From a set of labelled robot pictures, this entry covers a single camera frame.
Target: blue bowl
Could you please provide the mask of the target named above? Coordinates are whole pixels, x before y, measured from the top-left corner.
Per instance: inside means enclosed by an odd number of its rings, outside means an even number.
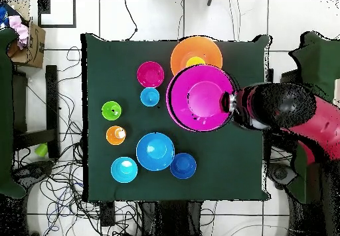
[[[112,177],[120,183],[128,183],[137,176],[137,164],[129,157],[119,157],[111,166]]]
[[[187,179],[196,171],[196,161],[188,153],[177,154],[170,165],[171,173],[179,179]]]
[[[152,132],[137,144],[138,162],[149,171],[160,171],[169,167],[175,157],[173,142],[165,134]]]
[[[148,107],[155,106],[159,102],[159,92],[156,88],[147,87],[141,92],[141,103]]]

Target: dark blue bowl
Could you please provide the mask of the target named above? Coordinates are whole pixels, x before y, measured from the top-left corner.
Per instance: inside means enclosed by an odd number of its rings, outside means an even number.
[[[175,156],[175,148],[165,134],[152,132],[138,142],[136,156],[145,169],[160,171],[170,166]]]
[[[170,165],[171,173],[179,179],[187,179],[196,171],[196,161],[188,153],[177,154]]]

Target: bowl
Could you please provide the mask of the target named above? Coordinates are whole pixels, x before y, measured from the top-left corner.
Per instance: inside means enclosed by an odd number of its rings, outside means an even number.
[[[176,154],[170,165],[171,173],[179,179],[187,179],[193,176],[196,171],[196,161],[188,153]]]
[[[102,115],[109,121],[117,120],[122,114],[122,107],[116,101],[108,101],[102,107]]]
[[[137,176],[137,164],[129,157],[119,157],[111,165],[112,177],[120,183],[128,183]]]
[[[169,167],[175,156],[173,142],[165,134],[152,132],[137,144],[138,162],[149,171],[160,171]]]
[[[145,106],[152,107],[159,102],[159,92],[156,88],[147,87],[141,92],[141,103]]]
[[[120,145],[126,137],[126,131],[120,126],[112,126],[106,131],[106,140],[111,145]]]
[[[144,87],[158,87],[164,81],[164,70],[160,64],[147,61],[139,66],[137,79]]]
[[[216,130],[232,117],[222,103],[224,96],[235,90],[234,81],[221,69],[195,65],[182,70],[169,83],[167,109],[172,119],[186,130]]]
[[[188,37],[173,49],[170,65],[174,76],[184,68],[197,64],[222,68],[222,54],[212,39],[200,36]]]

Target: pink cup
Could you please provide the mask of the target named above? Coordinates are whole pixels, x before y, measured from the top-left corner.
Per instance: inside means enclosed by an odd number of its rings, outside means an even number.
[[[144,87],[158,87],[164,80],[164,70],[160,64],[147,61],[139,66],[137,79]]]
[[[186,130],[215,130],[231,115],[222,107],[225,92],[232,94],[234,84],[221,69],[210,65],[192,66],[169,83],[167,109],[172,119]]]

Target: green cup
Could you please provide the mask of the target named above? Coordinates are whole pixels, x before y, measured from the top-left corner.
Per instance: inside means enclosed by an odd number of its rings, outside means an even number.
[[[102,115],[109,121],[117,120],[122,114],[122,107],[116,101],[108,101],[102,107]]]
[[[45,157],[45,155],[47,154],[47,143],[43,143],[43,144],[39,145],[35,149],[35,154],[40,156],[40,157]]]

